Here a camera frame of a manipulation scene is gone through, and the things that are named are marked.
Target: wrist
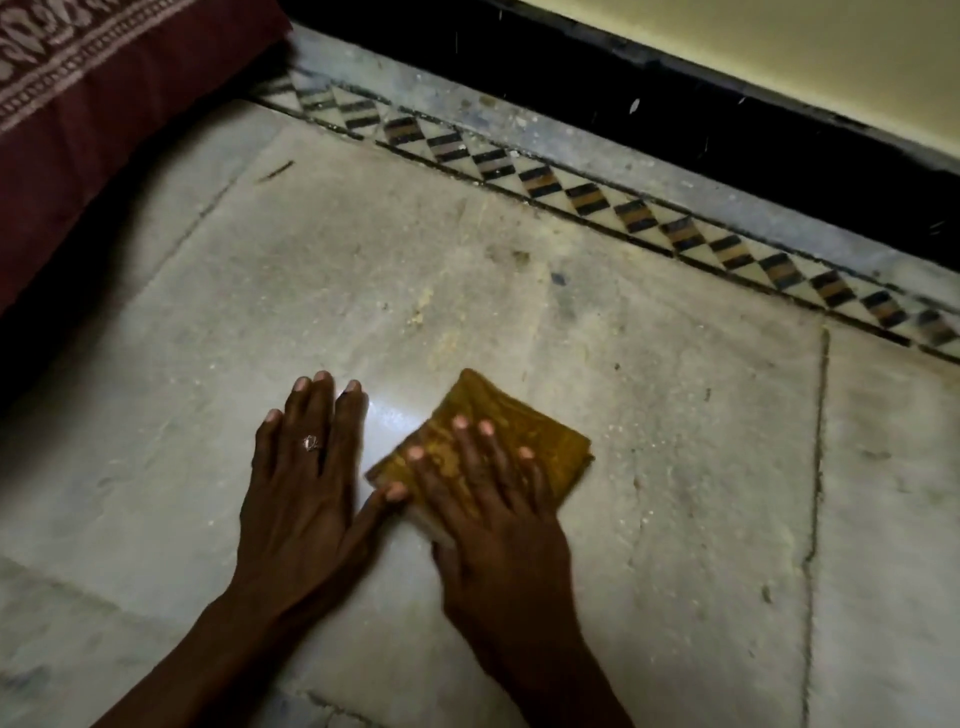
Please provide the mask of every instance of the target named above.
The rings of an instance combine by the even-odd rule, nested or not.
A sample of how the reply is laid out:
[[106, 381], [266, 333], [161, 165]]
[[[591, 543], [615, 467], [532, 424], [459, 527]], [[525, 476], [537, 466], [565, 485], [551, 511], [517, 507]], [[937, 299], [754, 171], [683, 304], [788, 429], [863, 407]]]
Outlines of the wrist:
[[582, 639], [549, 650], [539, 668], [511, 675], [504, 687], [533, 728], [632, 725]]

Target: crack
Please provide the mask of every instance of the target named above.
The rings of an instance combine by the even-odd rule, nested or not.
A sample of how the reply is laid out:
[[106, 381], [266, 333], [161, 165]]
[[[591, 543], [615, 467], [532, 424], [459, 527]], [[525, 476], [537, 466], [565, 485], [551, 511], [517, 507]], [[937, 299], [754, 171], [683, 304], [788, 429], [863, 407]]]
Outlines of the crack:
[[810, 681], [813, 675], [813, 563], [819, 545], [820, 507], [824, 502], [824, 414], [827, 401], [827, 371], [830, 330], [824, 325], [820, 337], [820, 374], [817, 382], [817, 424], [813, 443], [813, 499], [810, 504], [810, 549], [804, 557], [806, 620], [804, 623], [803, 726], [810, 724]]
[[365, 728], [382, 728], [382, 726], [379, 723], [374, 723], [372, 720], [366, 717], [363, 717], [360, 714], [355, 713], [354, 711], [349, 711], [345, 708], [341, 708], [338, 705], [334, 705], [333, 703], [327, 700], [324, 700], [315, 691], [306, 690], [306, 691], [298, 692], [297, 695], [301, 697], [305, 697], [308, 701], [310, 701], [312, 705], [315, 705], [318, 708], [328, 711], [329, 715], [326, 717], [327, 722], [324, 723], [324, 725], [327, 725], [329, 721], [332, 721], [333, 718], [337, 716], [343, 716], [343, 717], [352, 718], [352, 720], [365, 726]]

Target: maroon fabric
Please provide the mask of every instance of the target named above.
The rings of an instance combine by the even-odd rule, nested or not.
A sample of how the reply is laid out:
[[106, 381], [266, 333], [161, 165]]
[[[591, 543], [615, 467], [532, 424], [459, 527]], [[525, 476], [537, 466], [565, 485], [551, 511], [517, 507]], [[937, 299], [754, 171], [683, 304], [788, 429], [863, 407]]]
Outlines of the maroon fabric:
[[[61, 79], [66, 88], [49, 100], [55, 88], [33, 99], [26, 92], [13, 97], [8, 93], [8, 103], [0, 104], [0, 125], [7, 127], [0, 131], [0, 312], [50, 258], [87, 203], [140, 141], [222, 85], [289, 29], [276, 0], [45, 2], [41, 6], [35, 0], [12, 0], [0, 6], [0, 93], [32, 79], [25, 71], [36, 70], [38, 64], [24, 59], [35, 61], [37, 50], [46, 52], [60, 70], [70, 69], [71, 62], [78, 65], [83, 77], [72, 84]], [[168, 14], [155, 12], [157, 24], [149, 27], [147, 18], [137, 30], [144, 13], [132, 12], [145, 3], [162, 5]], [[10, 15], [28, 7], [32, 12], [53, 8], [58, 15], [45, 11], [47, 15], [39, 17], [45, 27], [36, 16], [28, 18], [32, 25], [25, 25], [24, 15]], [[124, 17], [126, 25], [121, 22]], [[74, 25], [66, 22], [55, 31], [58, 20]], [[71, 43], [62, 39], [65, 33], [71, 34], [73, 47], [79, 47], [84, 31], [90, 38], [94, 31], [105, 35], [104, 28], [132, 32], [126, 41], [114, 39], [112, 53], [103, 50], [105, 41], [88, 40], [84, 48], [88, 58], [78, 61], [74, 54], [71, 59]], [[50, 43], [59, 44], [56, 48], [27, 33], [45, 30]], [[99, 49], [99, 57], [88, 50], [91, 47]], [[55, 52], [63, 56], [63, 63]], [[56, 73], [46, 78], [56, 78]], [[43, 83], [52, 82], [41, 79], [34, 88]]]

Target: fingernail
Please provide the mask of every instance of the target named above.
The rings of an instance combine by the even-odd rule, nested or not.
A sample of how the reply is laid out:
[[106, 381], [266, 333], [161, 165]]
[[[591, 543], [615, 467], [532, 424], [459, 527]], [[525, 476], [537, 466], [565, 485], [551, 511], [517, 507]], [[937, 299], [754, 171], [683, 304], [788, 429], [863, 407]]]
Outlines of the fingernail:
[[391, 503], [399, 503], [402, 500], [406, 500], [409, 495], [410, 491], [399, 481], [387, 486], [387, 500]]

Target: debris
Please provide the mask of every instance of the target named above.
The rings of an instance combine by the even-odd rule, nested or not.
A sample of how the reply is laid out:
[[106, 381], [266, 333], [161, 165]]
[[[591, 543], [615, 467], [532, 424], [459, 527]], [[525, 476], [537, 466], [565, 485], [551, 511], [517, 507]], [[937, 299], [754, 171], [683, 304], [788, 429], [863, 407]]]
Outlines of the debris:
[[275, 169], [266, 177], [261, 177], [259, 180], [256, 181], [256, 183], [260, 184], [261, 182], [268, 182], [269, 180], [272, 180], [274, 177], [282, 175], [284, 172], [290, 169], [293, 165], [294, 165], [294, 161], [292, 159], [288, 159], [285, 164], [281, 164], [277, 169]]

